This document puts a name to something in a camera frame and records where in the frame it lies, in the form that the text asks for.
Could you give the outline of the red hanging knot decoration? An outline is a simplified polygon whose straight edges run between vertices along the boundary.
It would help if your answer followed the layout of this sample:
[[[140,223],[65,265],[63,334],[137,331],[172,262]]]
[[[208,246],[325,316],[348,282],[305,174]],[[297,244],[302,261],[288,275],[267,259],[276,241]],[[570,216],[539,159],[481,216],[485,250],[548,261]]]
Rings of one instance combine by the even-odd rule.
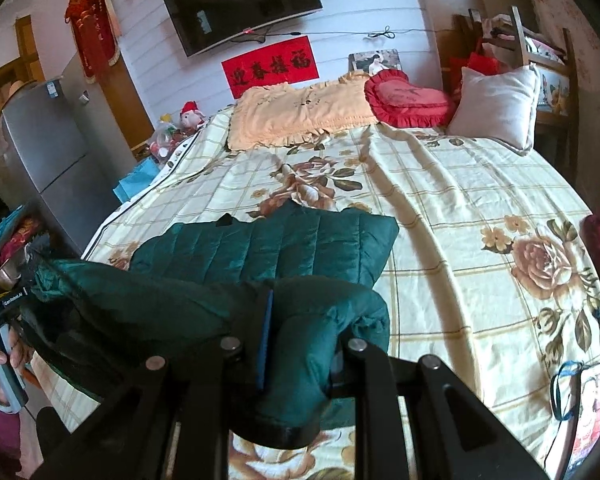
[[[120,56],[110,8],[110,0],[68,0],[65,22],[71,28],[84,77],[90,84],[105,77]]]

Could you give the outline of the red heart-shaped cushion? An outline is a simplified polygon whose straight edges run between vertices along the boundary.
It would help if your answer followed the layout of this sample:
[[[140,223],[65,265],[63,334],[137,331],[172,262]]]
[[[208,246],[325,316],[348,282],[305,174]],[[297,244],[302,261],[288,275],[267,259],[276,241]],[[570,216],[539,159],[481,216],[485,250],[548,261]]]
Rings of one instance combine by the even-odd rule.
[[[402,70],[382,70],[364,86],[375,117],[396,128],[445,127],[455,113],[452,98],[441,90],[415,86]]]

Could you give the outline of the dark green quilted jacket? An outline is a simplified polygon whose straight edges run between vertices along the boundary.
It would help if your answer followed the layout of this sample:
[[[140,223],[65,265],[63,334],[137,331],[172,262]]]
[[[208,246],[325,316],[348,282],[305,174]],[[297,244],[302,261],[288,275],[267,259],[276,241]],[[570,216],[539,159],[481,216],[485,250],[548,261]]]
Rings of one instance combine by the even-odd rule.
[[[250,222],[174,224],[123,268],[43,260],[22,311],[24,332],[60,376],[103,399],[114,364],[183,359],[189,347],[250,318],[270,290],[263,390],[231,380],[228,407],[248,439],[306,445],[321,430],[354,422],[353,401],[330,394],[341,338],[388,346],[388,308],[375,284],[398,234],[391,217],[291,202]]]

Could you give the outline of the white square pillow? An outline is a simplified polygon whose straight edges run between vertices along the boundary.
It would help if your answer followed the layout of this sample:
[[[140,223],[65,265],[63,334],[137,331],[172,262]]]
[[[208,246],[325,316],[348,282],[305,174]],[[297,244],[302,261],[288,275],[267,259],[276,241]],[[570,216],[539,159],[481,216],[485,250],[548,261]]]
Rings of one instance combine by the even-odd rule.
[[[541,76],[533,64],[492,76],[463,67],[460,102],[446,132],[489,138],[527,155],[534,144],[540,91]]]

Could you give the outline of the wall-mounted black television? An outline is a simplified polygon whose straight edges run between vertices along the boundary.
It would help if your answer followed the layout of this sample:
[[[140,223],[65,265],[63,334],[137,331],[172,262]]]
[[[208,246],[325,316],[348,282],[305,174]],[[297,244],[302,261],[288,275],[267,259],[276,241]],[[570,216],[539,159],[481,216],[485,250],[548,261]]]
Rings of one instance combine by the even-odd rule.
[[[215,48],[249,29],[321,10],[321,0],[164,0],[188,56]]]

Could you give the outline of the floral cream bed quilt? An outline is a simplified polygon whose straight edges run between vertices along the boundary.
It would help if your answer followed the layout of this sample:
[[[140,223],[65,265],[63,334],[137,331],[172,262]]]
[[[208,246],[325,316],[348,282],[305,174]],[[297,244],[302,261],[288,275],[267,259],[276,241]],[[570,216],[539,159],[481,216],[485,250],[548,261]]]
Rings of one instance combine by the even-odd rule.
[[[540,154],[383,124],[235,153],[229,128],[229,110],[213,116],[86,258],[123,269],[174,223],[249,221],[288,200],[393,217],[375,286],[390,353],[440,356],[550,478],[583,460],[600,434],[600,281],[581,236],[588,206]]]

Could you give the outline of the pig plush toy red hat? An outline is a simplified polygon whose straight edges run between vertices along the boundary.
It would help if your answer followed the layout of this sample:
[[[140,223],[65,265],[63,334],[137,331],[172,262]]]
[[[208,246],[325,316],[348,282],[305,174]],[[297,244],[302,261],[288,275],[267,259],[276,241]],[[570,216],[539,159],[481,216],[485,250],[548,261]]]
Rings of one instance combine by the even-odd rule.
[[[186,102],[180,113],[181,132],[195,133],[204,123],[204,114],[201,113],[195,101]]]

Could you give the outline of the red Chinese banner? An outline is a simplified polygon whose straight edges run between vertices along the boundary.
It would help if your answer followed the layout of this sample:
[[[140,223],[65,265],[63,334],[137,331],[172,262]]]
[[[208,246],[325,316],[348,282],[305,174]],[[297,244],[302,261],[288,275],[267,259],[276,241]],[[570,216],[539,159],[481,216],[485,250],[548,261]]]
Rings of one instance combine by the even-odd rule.
[[[307,36],[288,39],[234,56],[222,63],[234,99],[253,87],[294,84],[318,78]]]

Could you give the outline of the peach ruffled pillow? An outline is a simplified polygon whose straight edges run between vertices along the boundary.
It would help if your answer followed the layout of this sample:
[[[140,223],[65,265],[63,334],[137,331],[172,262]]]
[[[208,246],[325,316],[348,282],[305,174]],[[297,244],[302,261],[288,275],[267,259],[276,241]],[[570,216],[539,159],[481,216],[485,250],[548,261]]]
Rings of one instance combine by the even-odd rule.
[[[273,84],[248,89],[236,102],[227,146],[245,151],[310,142],[323,133],[376,124],[366,100],[370,75],[360,70],[336,80],[294,88]]]

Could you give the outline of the grey refrigerator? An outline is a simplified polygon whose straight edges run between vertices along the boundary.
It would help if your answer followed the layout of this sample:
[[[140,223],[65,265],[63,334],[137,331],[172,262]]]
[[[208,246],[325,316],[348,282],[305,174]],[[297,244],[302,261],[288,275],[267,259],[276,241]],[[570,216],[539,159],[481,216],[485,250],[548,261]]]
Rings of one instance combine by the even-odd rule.
[[[0,196],[29,205],[82,255],[135,166],[106,100],[71,78],[16,81],[0,107]]]

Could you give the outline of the framed photo on headboard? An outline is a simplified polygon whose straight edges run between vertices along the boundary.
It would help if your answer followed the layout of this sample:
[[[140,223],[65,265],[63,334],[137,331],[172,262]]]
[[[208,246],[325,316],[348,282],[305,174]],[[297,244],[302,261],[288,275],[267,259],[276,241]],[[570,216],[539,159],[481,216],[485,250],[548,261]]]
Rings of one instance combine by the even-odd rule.
[[[402,70],[402,64],[396,49],[358,52],[349,55],[349,70],[374,76],[382,70]]]

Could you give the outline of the wooden chair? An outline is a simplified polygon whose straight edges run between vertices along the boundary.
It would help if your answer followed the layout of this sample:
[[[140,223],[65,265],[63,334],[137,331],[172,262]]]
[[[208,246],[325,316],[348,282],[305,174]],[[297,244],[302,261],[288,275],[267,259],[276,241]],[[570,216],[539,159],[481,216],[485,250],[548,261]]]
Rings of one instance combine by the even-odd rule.
[[[536,133],[550,150],[550,163],[575,184],[580,148],[580,96],[576,55],[569,29],[562,30],[564,44],[558,46],[539,32],[524,26],[516,6],[494,18],[476,9],[453,16],[454,30],[464,42],[464,52],[480,56],[486,64],[508,72],[534,66],[540,76]]]

